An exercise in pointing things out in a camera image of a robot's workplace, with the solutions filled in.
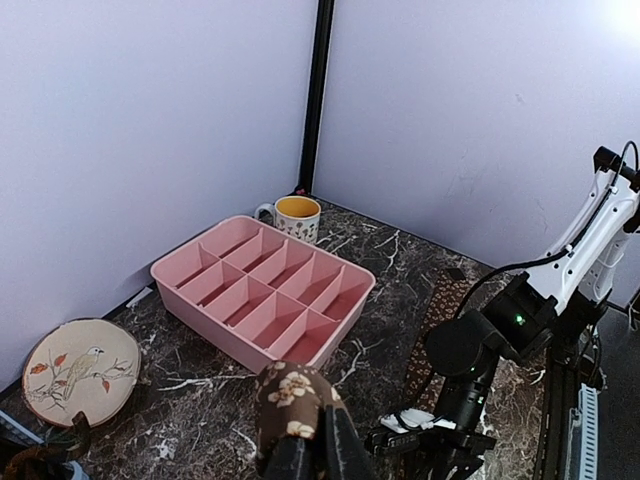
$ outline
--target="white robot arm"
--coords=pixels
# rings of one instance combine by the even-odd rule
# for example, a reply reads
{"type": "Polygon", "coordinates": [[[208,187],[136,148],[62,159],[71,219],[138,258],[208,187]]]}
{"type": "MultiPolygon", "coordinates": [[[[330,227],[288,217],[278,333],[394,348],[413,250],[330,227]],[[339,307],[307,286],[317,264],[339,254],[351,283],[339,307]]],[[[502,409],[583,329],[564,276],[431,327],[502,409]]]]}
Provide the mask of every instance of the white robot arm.
{"type": "MultiPolygon", "coordinates": [[[[551,346],[554,370],[580,368],[580,337],[587,328],[593,332],[604,314],[615,269],[640,225],[635,144],[628,142],[621,156],[600,147],[594,167],[587,201],[541,259],[494,270],[471,288],[451,321],[428,332],[425,350],[432,373],[445,377],[433,414],[409,408],[384,417],[384,427],[369,435],[370,451],[389,455],[426,449],[432,456],[429,478],[448,479],[455,472],[453,478],[466,479],[482,465],[482,453],[495,444],[475,430],[500,357],[522,364],[551,346]],[[631,146],[635,168],[624,163],[631,146]],[[485,307],[461,315],[480,285],[513,270],[522,273],[485,307]]],[[[596,369],[594,362],[589,379],[596,369]]]]}
{"type": "MultiPolygon", "coordinates": [[[[613,152],[607,153],[602,148],[598,152],[603,163],[608,160],[611,166],[616,162],[620,164],[620,157],[613,152]]],[[[633,177],[626,178],[617,170],[598,166],[587,201],[547,252],[550,255],[567,249],[567,255],[553,264],[527,269],[529,285],[542,297],[557,300],[558,315],[564,311],[576,289],[596,303],[611,291],[616,266],[637,227],[632,221],[638,212],[640,195],[637,186],[632,184],[634,179],[635,171],[633,177]],[[575,244],[582,231],[583,235],[575,244]]]]}

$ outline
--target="cable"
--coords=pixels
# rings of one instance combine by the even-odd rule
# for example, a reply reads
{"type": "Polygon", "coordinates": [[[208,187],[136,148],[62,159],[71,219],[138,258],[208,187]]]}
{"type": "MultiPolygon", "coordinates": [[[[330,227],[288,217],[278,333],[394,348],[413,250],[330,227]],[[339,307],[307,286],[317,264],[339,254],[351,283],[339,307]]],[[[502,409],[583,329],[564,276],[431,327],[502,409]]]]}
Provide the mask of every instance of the cable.
{"type": "Polygon", "coordinates": [[[464,296],[464,298],[462,299],[462,302],[460,302],[460,305],[458,306],[458,309],[456,310],[456,314],[454,315],[453,318],[458,318],[460,316],[460,314],[462,313],[462,310],[466,306],[467,302],[471,299],[471,296],[482,285],[484,285],[486,282],[491,280],[493,277],[495,277],[497,275],[500,275],[501,273],[509,272],[511,270],[522,270],[522,269],[527,269],[527,268],[532,268],[532,267],[539,267],[541,265],[547,265],[549,263],[552,263],[552,262],[555,262],[557,260],[560,260],[562,257],[567,255],[570,251],[574,250],[578,246],[580,241],[584,238],[584,236],[586,235],[587,231],[589,230],[589,227],[591,227],[593,221],[595,220],[596,216],[600,213],[600,211],[604,207],[604,204],[607,202],[607,200],[611,196],[612,189],[613,189],[613,187],[615,187],[616,182],[618,181],[618,177],[620,176],[620,172],[622,171],[622,166],[624,164],[623,159],[624,159],[624,156],[627,153],[627,150],[629,149],[629,147],[633,147],[633,150],[635,152],[636,170],[638,170],[640,168],[640,159],[638,158],[638,147],[635,144],[635,142],[633,142],[632,140],[629,140],[626,143],[626,145],[624,146],[624,149],[622,150],[622,156],[620,158],[620,166],[618,167],[618,171],[616,172],[615,176],[613,177],[613,179],[609,183],[609,188],[607,189],[607,193],[602,197],[602,199],[600,200],[600,203],[598,204],[596,209],[593,211],[593,213],[589,217],[589,220],[584,224],[584,226],[582,227],[580,232],[578,232],[578,234],[575,236],[575,238],[571,241],[571,243],[569,245],[567,245],[567,247],[565,247],[564,250],[556,253],[555,255],[551,255],[551,256],[546,257],[546,258],[541,258],[540,260],[533,260],[531,262],[514,263],[514,264],[511,264],[511,265],[505,265],[504,267],[500,267],[500,268],[494,270],[493,272],[485,275],[480,280],[478,280],[475,284],[473,284],[471,289],[464,296]]]}
{"type": "Polygon", "coordinates": [[[596,333],[593,338],[593,369],[591,370],[591,375],[589,375],[589,379],[587,380],[587,385],[592,385],[596,379],[596,374],[598,370],[600,370],[600,361],[602,360],[602,343],[600,341],[600,336],[596,333]]]}
{"type": "MultiPolygon", "coordinates": [[[[394,418],[396,419],[396,421],[398,422],[398,424],[404,428],[405,430],[408,430],[410,432],[422,432],[424,431],[424,429],[418,425],[417,427],[412,427],[411,425],[408,425],[407,422],[404,421],[404,418],[402,418],[402,412],[398,412],[398,413],[394,413],[393,414],[394,418]]],[[[444,418],[444,415],[440,415],[438,417],[434,417],[432,420],[430,420],[431,424],[435,424],[437,422],[439,422],[440,420],[442,420],[444,418]]]]}
{"type": "Polygon", "coordinates": [[[632,331],[637,332],[638,321],[633,316],[633,314],[636,313],[636,310],[633,308],[633,302],[629,303],[629,306],[627,307],[627,318],[629,319],[629,328],[632,331]]]}
{"type": "Polygon", "coordinates": [[[635,157],[636,157],[636,171],[640,170],[640,159],[638,159],[638,146],[636,145],[636,142],[634,142],[633,140],[629,140],[624,148],[622,149],[622,155],[620,155],[620,161],[624,161],[624,156],[627,153],[627,150],[629,149],[629,147],[633,147],[633,151],[635,153],[635,157]]]}
{"type": "Polygon", "coordinates": [[[500,275],[501,273],[509,272],[511,270],[522,270],[526,268],[539,267],[540,265],[547,265],[549,263],[553,263],[560,260],[562,257],[567,255],[568,253],[569,253],[569,250],[565,248],[564,250],[561,250],[560,252],[554,255],[551,255],[549,257],[541,258],[539,260],[532,260],[530,262],[512,263],[511,265],[505,265],[504,267],[495,269],[493,272],[488,273],[487,275],[485,275],[484,277],[482,277],[480,280],[478,280],[476,283],[473,284],[471,289],[467,292],[467,294],[464,296],[464,298],[460,302],[460,305],[458,306],[458,309],[456,310],[456,313],[453,316],[453,318],[458,318],[460,316],[460,313],[462,313],[462,310],[464,309],[465,305],[467,304],[471,296],[478,290],[478,288],[480,288],[482,285],[487,283],[493,277],[500,275]]]}
{"type": "Polygon", "coordinates": [[[584,354],[587,351],[587,348],[589,348],[589,345],[593,345],[593,329],[589,332],[589,338],[585,342],[584,347],[580,352],[580,355],[578,355],[578,357],[576,358],[576,363],[574,364],[574,368],[580,367],[580,364],[582,363],[582,359],[584,358],[584,354]]]}

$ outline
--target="white wall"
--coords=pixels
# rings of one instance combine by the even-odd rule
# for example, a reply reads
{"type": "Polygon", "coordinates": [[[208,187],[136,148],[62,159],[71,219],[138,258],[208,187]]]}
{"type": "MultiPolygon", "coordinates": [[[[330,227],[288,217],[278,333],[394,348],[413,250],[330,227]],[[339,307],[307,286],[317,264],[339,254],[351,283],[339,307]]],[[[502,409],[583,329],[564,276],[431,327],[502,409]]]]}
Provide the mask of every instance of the white wall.
{"type": "MultiPolygon", "coordinates": [[[[632,0],[337,2],[319,196],[498,266],[542,254],[600,145],[640,141],[632,0]]],[[[640,286],[640,242],[614,289],[640,286]]]]}
{"type": "Polygon", "coordinates": [[[61,322],[295,186],[314,2],[0,3],[0,390],[61,322]]]}

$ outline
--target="mug handle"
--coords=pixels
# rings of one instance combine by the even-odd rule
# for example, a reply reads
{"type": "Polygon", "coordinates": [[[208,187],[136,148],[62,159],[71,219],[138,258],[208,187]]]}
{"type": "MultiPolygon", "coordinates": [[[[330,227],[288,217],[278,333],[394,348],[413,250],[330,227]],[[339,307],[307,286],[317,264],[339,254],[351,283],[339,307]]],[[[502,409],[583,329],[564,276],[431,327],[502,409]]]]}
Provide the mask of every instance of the mug handle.
{"type": "Polygon", "coordinates": [[[271,214],[271,218],[275,220],[276,207],[273,205],[273,203],[263,203],[262,205],[258,206],[258,208],[256,208],[256,212],[253,214],[253,218],[255,218],[256,220],[260,220],[260,214],[265,210],[269,212],[271,214]]]}

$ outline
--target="floral fabric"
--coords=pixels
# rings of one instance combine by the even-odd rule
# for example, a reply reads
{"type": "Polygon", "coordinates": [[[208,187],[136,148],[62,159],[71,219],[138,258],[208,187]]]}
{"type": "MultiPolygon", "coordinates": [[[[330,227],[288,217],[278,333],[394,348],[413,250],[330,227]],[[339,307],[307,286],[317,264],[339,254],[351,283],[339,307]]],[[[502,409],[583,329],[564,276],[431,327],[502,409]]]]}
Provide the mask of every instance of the floral fabric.
{"type": "Polygon", "coordinates": [[[345,408],[340,395],[315,368],[277,361],[256,380],[258,471],[266,468],[271,452],[285,436],[313,440],[318,413],[329,405],[345,408]]]}

